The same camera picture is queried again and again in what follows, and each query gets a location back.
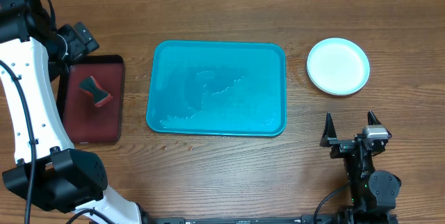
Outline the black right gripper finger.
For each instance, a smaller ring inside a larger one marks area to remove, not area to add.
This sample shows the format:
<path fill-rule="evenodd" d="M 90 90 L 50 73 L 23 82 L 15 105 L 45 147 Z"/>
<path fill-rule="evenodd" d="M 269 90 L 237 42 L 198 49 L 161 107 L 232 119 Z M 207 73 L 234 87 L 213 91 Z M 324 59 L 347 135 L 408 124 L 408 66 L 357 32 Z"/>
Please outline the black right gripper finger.
<path fill-rule="evenodd" d="M 367 113 L 367 121 L 368 125 L 381 125 L 381 122 L 377 119 L 374 112 L 369 111 Z"/>
<path fill-rule="evenodd" d="M 327 112 L 320 146 L 332 146 L 333 142 L 335 141 L 337 141 L 337 134 L 334 128 L 332 115 L 330 112 Z"/>

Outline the light blue plate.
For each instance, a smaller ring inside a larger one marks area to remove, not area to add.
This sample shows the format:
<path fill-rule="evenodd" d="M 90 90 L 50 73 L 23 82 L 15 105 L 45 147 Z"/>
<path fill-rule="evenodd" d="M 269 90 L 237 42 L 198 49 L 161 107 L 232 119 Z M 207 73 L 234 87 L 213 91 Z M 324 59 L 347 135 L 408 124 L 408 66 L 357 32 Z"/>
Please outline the light blue plate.
<path fill-rule="evenodd" d="M 307 57 L 312 83 L 325 93 L 346 96 L 361 90 L 369 80 L 371 65 L 354 42 L 328 38 L 315 44 Z"/>

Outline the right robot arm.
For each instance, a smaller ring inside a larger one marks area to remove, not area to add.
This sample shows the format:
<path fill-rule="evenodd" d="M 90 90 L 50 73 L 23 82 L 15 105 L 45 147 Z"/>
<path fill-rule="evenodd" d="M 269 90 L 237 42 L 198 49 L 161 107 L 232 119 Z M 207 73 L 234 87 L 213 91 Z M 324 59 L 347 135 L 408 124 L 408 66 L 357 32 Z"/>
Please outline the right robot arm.
<path fill-rule="evenodd" d="M 372 111 L 367 113 L 368 124 L 354 138 L 340 140 L 330 113 L 326 115 L 321 147 L 329 147 L 332 159 L 343 159 L 348 182 L 331 192 L 317 206 L 313 221 L 327 200 L 346 188 L 350 189 L 351 206 L 342 207 L 329 223 L 397 223 L 390 211 L 396 208 L 401 180 L 386 170 L 376 170 L 373 157 L 383 153 L 392 137 Z"/>

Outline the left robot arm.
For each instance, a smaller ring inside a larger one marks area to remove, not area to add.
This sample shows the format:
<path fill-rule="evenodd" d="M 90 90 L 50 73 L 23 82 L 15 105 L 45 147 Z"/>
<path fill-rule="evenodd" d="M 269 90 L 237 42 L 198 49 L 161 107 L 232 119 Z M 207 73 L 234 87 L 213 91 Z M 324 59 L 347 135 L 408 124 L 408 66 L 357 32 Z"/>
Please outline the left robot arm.
<path fill-rule="evenodd" d="M 1 82 L 15 131 L 16 166 L 6 188 L 26 207 L 93 223 L 151 223 L 137 203 L 109 184 L 101 159 L 75 148 L 60 118 L 51 82 L 98 48 L 82 23 L 56 26 L 42 0 L 1 0 Z"/>

